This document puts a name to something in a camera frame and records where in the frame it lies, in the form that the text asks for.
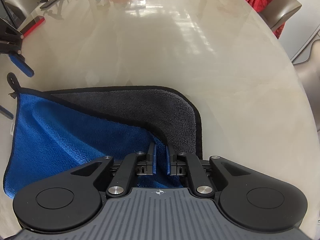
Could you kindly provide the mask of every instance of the black towel edge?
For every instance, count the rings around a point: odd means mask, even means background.
[[[134,120],[130,120],[130,119],[122,118],[122,117],[117,117],[117,116],[114,116],[111,114],[100,113],[100,112],[79,106],[77,104],[70,103],[62,98],[55,97],[47,92],[40,92],[38,90],[33,90],[33,89],[29,89],[29,88],[21,88],[19,90],[19,93],[41,97],[41,98],[47,99],[49,101],[53,101],[59,105],[62,105],[62,106],[71,108],[75,111],[81,112],[83,114],[87,114],[87,115],[97,117],[100,119],[105,119],[105,120],[112,121],[112,122],[118,122],[121,124],[126,124],[126,125],[130,125],[130,126],[136,126],[136,127],[146,129],[147,131],[151,132],[154,136],[158,137],[164,144],[166,144],[166,145],[168,144],[167,137],[164,135],[163,131],[160,128],[156,127],[155,125],[152,125],[151,123],[134,121]]]
[[[179,91],[169,88],[169,87],[162,87],[162,86],[111,86],[111,87],[91,87],[91,88],[73,88],[73,89],[63,89],[63,90],[49,90],[45,91],[45,93],[49,94],[68,94],[68,93],[81,93],[81,92],[111,92],[111,91],[119,91],[119,90],[164,90],[177,96],[181,97],[186,103],[188,103],[194,112],[195,119],[196,119],[196,155],[200,160],[203,159],[203,152],[202,152],[202,124],[201,124],[201,117],[198,109],[195,105],[186,98],[182,93]]]

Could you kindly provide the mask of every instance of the white cabinet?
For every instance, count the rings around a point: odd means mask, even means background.
[[[297,57],[320,29],[320,0],[298,1],[302,7],[286,22],[279,39],[291,60]]]
[[[312,44],[316,40],[320,40],[319,34],[316,34],[312,38],[312,40],[308,43],[308,45],[299,53],[299,55],[294,59],[294,61],[292,61],[292,64],[299,64],[307,61],[310,57]]]

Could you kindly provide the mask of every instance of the gray microfiber towel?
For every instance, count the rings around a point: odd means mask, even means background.
[[[174,89],[119,86],[48,93],[91,111],[151,124],[163,132],[176,153],[192,153],[202,159],[200,114],[185,96]]]

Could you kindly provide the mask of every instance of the blue microfiber towel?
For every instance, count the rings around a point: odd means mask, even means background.
[[[138,187],[181,187],[177,176],[167,175],[165,144],[150,131],[88,115],[30,91],[35,90],[17,93],[12,153],[4,175],[9,197],[30,183],[101,156],[121,160],[132,152],[147,152],[152,141],[156,174],[139,176]]]

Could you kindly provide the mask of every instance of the black circular base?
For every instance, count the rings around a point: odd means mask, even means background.
[[[301,222],[307,209],[301,191],[267,176],[235,177],[221,192],[219,205],[237,224],[260,232],[293,228]]]
[[[16,194],[13,210],[23,226],[62,232],[84,224],[99,211],[100,194],[92,184],[84,183],[84,177],[73,175],[68,181],[68,177],[60,180],[56,176],[56,180],[50,179],[53,176],[32,183]]]
[[[73,201],[73,193],[65,188],[54,187],[41,191],[37,197],[37,203],[43,208],[59,209],[69,205]]]

